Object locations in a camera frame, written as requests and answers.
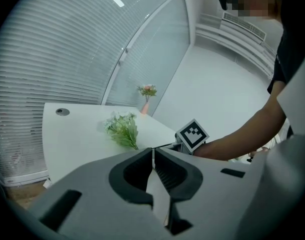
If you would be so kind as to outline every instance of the wooden floor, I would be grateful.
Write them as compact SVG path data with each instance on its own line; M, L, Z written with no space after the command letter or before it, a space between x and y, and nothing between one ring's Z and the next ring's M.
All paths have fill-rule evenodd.
M5 191L9 199L27 209L31 202L46 190L43 186L44 183L43 180L22 186L6 187Z

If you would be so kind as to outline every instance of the black shirt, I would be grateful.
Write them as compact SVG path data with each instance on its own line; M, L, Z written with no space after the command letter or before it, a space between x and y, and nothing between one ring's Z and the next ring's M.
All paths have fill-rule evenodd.
M287 84L305 59L305 0L282 0L283 35L274 63L271 93L275 81Z

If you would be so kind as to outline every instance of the vase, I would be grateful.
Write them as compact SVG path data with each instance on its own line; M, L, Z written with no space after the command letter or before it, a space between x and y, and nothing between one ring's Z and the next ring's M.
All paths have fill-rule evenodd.
M146 115L148 113L148 107L149 107L149 103L146 102L145 105L143 105L140 113L142 113L143 115Z

